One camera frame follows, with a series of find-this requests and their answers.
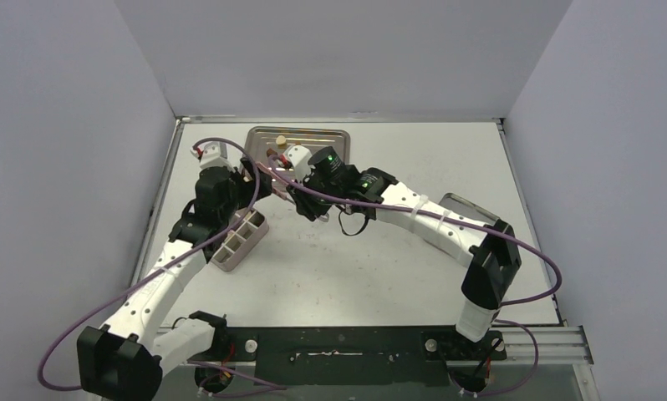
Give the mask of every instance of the black cable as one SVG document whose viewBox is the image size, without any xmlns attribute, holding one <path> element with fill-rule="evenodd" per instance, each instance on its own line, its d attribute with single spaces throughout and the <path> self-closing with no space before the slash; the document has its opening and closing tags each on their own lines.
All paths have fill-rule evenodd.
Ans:
<svg viewBox="0 0 667 401">
<path fill-rule="evenodd" d="M 173 329 L 176 328 L 176 324 L 177 324 L 178 322 L 180 322 L 181 320 L 186 320 L 187 318 L 188 318 L 188 317 L 183 317 L 183 316 L 181 316 L 181 317 L 177 317 L 176 320 L 174 321 L 174 324 L 171 325 L 171 330 L 173 330 Z"/>
<path fill-rule="evenodd" d="M 496 341 L 496 344 L 494 344 L 493 347 L 491 347 L 491 349 L 488 350 L 486 356 L 481 360 L 481 362 L 479 362 L 479 364 L 476 366 L 476 369 L 474 369 L 474 373 L 471 374 L 473 378 L 476 377 L 476 374 L 479 373 L 481 368 L 484 366 L 484 362 L 486 362 L 486 360 L 488 360 L 488 358 L 491 357 L 491 354 L 496 350 L 496 348 L 498 348 L 498 346 L 500 346 L 501 343 L 503 343 L 503 340 L 501 340 L 500 338 L 497 338 L 497 340 L 498 341 Z"/>
<path fill-rule="evenodd" d="M 344 229 L 344 223 L 341 221 L 341 215 L 342 215 L 343 213 L 344 213 L 344 211 L 342 211 L 342 210 L 339 211 L 339 226 L 341 226 L 341 232 L 343 232 L 343 234 L 344 234 L 345 236 L 357 236 L 358 234 L 360 234 L 361 232 L 363 232 L 363 230 L 365 230 L 365 227 L 368 226 L 368 221 L 370 220 L 370 218 L 369 218 L 368 216 L 366 216 L 366 217 L 365 217 L 365 220 L 363 221 L 363 225 L 359 228 L 359 230 L 356 231 L 354 234 L 349 234 L 349 233 L 346 232 L 346 230 Z"/>
</svg>

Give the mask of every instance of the red wire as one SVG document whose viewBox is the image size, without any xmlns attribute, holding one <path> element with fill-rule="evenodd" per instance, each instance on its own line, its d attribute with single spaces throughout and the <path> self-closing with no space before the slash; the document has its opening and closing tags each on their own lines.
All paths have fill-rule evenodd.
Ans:
<svg viewBox="0 0 667 401">
<path fill-rule="evenodd" d="M 225 359 L 223 359 L 223 361 L 221 362 L 221 365 L 225 366 L 226 363 L 230 362 L 230 359 L 232 358 L 233 355 L 235 355 L 235 344 L 230 343 L 230 354 L 228 354 L 228 356 L 226 356 Z"/>
</svg>

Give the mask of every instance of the metal frame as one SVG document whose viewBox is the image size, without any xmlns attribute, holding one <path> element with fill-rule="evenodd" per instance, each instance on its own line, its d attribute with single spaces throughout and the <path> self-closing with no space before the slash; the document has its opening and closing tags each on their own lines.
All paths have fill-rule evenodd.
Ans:
<svg viewBox="0 0 667 401">
<path fill-rule="evenodd" d="M 528 210 L 526 198 L 523 195 L 520 182 L 517 178 L 515 167 L 512 163 L 512 158 L 509 153 L 505 131 L 500 119 L 454 119 L 443 115 L 405 115 L 394 114 L 391 116 L 384 116 L 377 113 L 350 113 L 345 116 L 335 117 L 296 117 L 296 118 L 281 118 L 281 117 L 257 117 L 257 116 L 236 116 L 236 115 L 210 115 L 210 116 L 182 116 L 176 119 L 174 127 L 173 138 L 167 153 L 164 165 L 164 172 L 159 185 L 159 190 L 156 194 L 154 206 L 151 209 L 149 223 L 146 229 L 144 240 L 139 255 L 139 259 L 135 265 L 134 274 L 132 277 L 132 284 L 140 280 L 140 273 L 144 269 L 144 264 L 149 255 L 153 243 L 153 235 L 156 222 L 159 219 L 161 212 L 161 205 L 164 200 L 164 195 L 168 187 L 171 172 L 173 170 L 174 161 L 176 159 L 176 151 L 181 142 L 181 135 L 185 124 L 225 124 L 225 123 L 252 123 L 252 124 L 283 124 L 283 123 L 410 123 L 410 122 L 495 122 L 498 128 L 499 135 L 506 153 L 508 163 L 511 167 L 513 179 L 516 183 L 518 195 L 521 198 L 523 210 L 525 212 L 532 238 L 538 244 L 537 233 L 535 226 L 532 223 L 532 217 Z M 550 276 L 547 272 L 546 278 L 550 282 Z M 555 308 L 558 311 L 558 316 L 562 321 L 559 312 L 557 300 L 555 300 Z M 530 327 L 533 334 L 538 341 L 538 349 L 540 352 L 540 364 L 564 364 L 573 365 L 575 377 L 578 380 L 583 400 L 585 401 L 599 401 L 599 395 L 596 384 L 591 371 L 593 364 L 592 354 L 584 336 L 582 327 Z M 533 347 L 530 338 L 520 329 L 514 327 L 495 327 L 495 329 L 503 332 L 504 342 L 508 354 L 506 361 L 499 361 L 502 365 L 527 365 L 533 360 Z M 449 362 L 449 365 L 463 366 L 466 363 Z M 255 363 L 229 363 L 233 366 L 254 366 Z"/>
</svg>

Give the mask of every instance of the metal tray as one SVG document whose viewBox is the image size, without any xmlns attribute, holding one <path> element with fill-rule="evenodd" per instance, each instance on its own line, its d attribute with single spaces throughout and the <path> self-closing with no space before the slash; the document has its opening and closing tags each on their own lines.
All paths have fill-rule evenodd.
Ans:
<svg viewBox="0 0 667 401">
<path fill-rule="evenodd" d="M 298 142 L 307 147 L 312 154 L 326 146 L 333 146 L 341 160 L 348 164 L 349 150 L 351 147 L 351 136 L 341 129 L 310 129 L 310 128 L 287 128 L 287 127 L 254 127 L 247 133 L 245 150 L 255 161 L 267 165 L 267 149 L 272 148 L 277 152 L 284 149 L 277 147 L 275 140 L 279 135 L 287 138 L 287 146 Z M 288 178 L 294 179 L 294 171 L 284 173 Z M 275 188 L 284 190 L 284 185 L 279 182 L 273 183 Z"/>
</svg>

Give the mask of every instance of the white table surface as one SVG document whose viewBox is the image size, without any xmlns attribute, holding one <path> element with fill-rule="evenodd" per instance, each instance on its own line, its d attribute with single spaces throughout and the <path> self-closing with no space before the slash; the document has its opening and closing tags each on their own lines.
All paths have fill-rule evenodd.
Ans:
<svg viewBox="0 0 667 401">
<path fill-rule="evenodd" d="M 344 129 L 349 162 L 374 166 L 418 193 L 439 201 L 454 192 L 513 225 L 533 243 L 530 227 L 494 123 L 261 124 Z M 195 196 L 199 166 L 189 148 L 216 136 L 245 144 L 257 124 L 186 124 L 142 276 L 153 266 L 171 227 Z M 234 165 L 240 153 L 229 149 Z M 196 310 L 227 313 L 232 327 L 389 326 L 454 324 L 464 296 L 466 269 L 443 252 L 396 226 L 371 221 L 363 234 L 341 234 L 329 223 L 309 222 L 277 197 L 256 204 L 270 231 L 233 272 L 206 266 L 181 294 L 164 326 Z M 345 216 L 349 231 L 359 221 Z M 522 251 L 522 266 L 506 299 L 549 288 L 541 262 Z M 550 298 L 504 307 L 500 318 L 557 324 Z"/>
</svg>

